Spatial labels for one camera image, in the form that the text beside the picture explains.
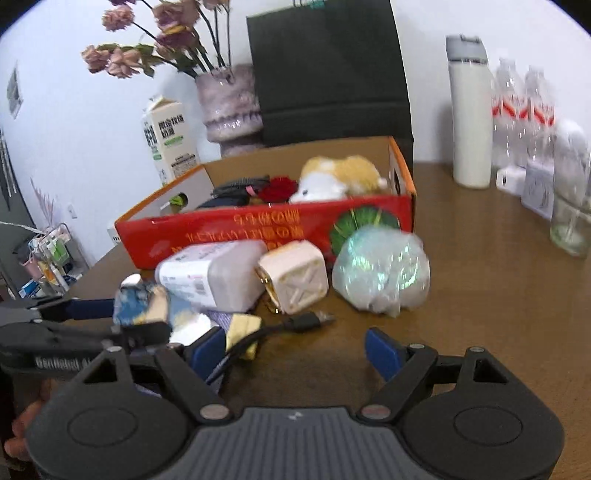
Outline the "person left hand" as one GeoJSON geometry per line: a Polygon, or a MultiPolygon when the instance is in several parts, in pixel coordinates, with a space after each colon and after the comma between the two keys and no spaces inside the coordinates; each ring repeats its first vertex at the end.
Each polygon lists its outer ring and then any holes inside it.
{"type": "Polygon", "coordinates": [[[4,444],[4,451],[9,458],[19,461],[29,461],[30,455],[26,441],[26,433],[36,416],[40,413],[45,402],[38,399],[28,405],[13,421],[13,437],[4,444]]]}

